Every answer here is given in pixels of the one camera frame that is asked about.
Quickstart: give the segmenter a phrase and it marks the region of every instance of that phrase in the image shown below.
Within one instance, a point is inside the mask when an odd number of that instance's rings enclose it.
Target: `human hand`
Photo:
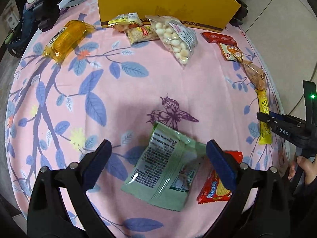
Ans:
[[[296,161],[298,165],[304,170],[305,172],[305,184],[311,184],[313,180],[315,180],[317,176],[317,161],[316,157],[314,162],[310,162],[307,158],[303,156],[297,157]],[[289,176],[288,179],[292,179],[295,176],[295,161],[292,162],[291,167],[289,169]]]

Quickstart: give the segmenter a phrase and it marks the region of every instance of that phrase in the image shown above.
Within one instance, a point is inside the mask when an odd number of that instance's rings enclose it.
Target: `orange flower print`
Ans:
[[[87,56],[89,55],[90,55],[90,52],[88,50],[82,50],[79,52],[77,57],[78,57],[78,60],[83,60],[83,59],[86,59]]]
[[[11,128],[12,122],[13,122],[13,115],[11,115],[11,116],[8,118],[8,125],[7,125],[7,126],[9,126],[9,128]]]

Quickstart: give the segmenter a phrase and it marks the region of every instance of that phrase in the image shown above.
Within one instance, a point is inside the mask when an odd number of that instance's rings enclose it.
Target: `yellow flower print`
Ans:
[[[37,114],[38,105],[33,105],[30,111],[31,117],[35,117]]]
[[[79,150],[85,146],[85,134],[82,128],[73,129],[71,131],[70,143],[72,143],[73,148]]]

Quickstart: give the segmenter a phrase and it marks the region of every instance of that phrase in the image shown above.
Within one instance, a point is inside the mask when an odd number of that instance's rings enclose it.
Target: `pink tablecloth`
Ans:
[[[61,67],[43,58],[47,42],[77,19],[96,25],[97,31]],[[185,70],[159,40],[130,47],[124,34],[101,29],[97,0],[70,8],[50,31],[37,37],[15,72],[7,109],[7,159],[25,216],[41,166],[64,168],[108,139],[113,154],[87,195],[116,237],[204,234],[226,204],[196,201],[210,172],[208,160],[181,212],[151,206],[120,190],[148,143],[153,121],[199,142],[215,139],[223,150],[242,151],[252,168],[277,166],[278,151],[283,161],[285,146],[279,137],[273,136],[272,145],[258,145],[256,93],[239,64],[225,61],[217,44],[207,43],[201,30],[196,31],[199,44]],[[234,37],[248,60],[262,65],[239,28],[228,25],[223,33]],[[279,113],[272,87],[269,82],[269,107]],[[64,189],[62,194],[73,223],[80,226]]]

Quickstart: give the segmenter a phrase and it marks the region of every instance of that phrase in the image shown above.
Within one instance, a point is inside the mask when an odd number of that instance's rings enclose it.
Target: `barcode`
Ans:
[[[58,32],[56,33],[56,35],[50,40],[50,42],[47,44],[47,46],[51,47],[52,44],[53,44],[53,42],[58,38],[58,36],[59,36],[60,34],[63,33],[63,31],[64,31],[65,29],[66,29],[66,27],[62,27],[62,28],[60,29],[60,31],[58,31]]]

